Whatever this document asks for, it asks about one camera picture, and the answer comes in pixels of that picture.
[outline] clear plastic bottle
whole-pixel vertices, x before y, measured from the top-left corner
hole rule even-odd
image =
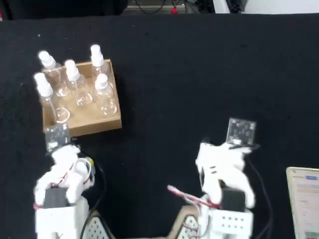
[[[69,89],[71,90],[76,104],[78,106],[86,106],[92,103],[93,97],[90,94],[85,77],[80,74],[73,60],[65,62],[66,75],[69,79]]]
[[[53,123],[64,123],[70,118],[70,111],[61,97],[54,94],[51,85],[48,83],[45,74],[36,73],[34,79],[40,95],[40,101],[45,114],[50,117]]]
[[[47,51],[40,51],[38,57],[44,66],[45,75],[53,90],[58,96],[67,96],[70,91],[62,65],[55,62],[54,58]]]
[[[114,87],[113,82],[110,80],[110,65],[104,61],[101,47],[99,45],[91,46],[91,61],[92,61],[92,78],[94,82],[100,74],[106,74],[109,77],[109,84]]]
[[[118,107],[114,100],[113,87],[108,82],[108,76],[105,74],[98,75],[94,86],[95,103],[98,109],[106,117],[114,115]]]

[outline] metal plate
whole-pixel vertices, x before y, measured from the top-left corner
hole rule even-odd
[[[253,145],[256,122],[230,118],[226,142],[236,145]]]

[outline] white wall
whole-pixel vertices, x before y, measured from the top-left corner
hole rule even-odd
[[[244,13],[285,14],[319,12],[319,0],[248,0]]]

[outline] white spray cap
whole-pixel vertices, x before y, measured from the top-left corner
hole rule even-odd
[[[38,85],[37,90],[42,97],[49,97],[53,94],[53,89],[48,82]]]
[[[42,65],[46,69],[55,68],[56,62],[54,58],[47,51],[40,51],[38,54],[38,57],[41,60]]]
[[[100,67],[104,64],[104,58],[99,45],[91,46],[91,61],[95,67]]]
[[[95,89],[102,90],[108,86],[108,76],[105,74],[99,74],[95,81]]]
[[[35,73],[33,78],[34,78],[34,80],[36,82],[36,86],[39,86],[39,85],[47,83],[47,79],[46,79],[44,73],[40,73],[40,72]]]
[[[80,78],[79,69],[76,67],[73,60],[67,60],[65,62],[66,75],[68,76],[69,81],[77,81]]]

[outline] wooden tray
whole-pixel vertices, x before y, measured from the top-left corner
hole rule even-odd
[[[113,116],[106,118],[98,110],[95,103],[92,103],[86,107],[79,107],[76,105],[75,99],[72,96],[63,97],[71,113],[70,119],[66,122],[69,127],[71,137],[98,133],[122,127],[120,104],[116,90],[112,62],[111,60],[105,60],[105,62],[109,64],[110,67],[111,73],[108,74],[108,76],[109,80],[114,84],[114,99],[118,106],[118,110]],[[94,82],[91,77],[92,63],[84,62],[76,65],[79,69],[79,72],[85,76],[90,92],[93,93]],[[46,116],[44,110],[42,110],[42,117],[43,128],[54,125],[54,122],[49,116]]]

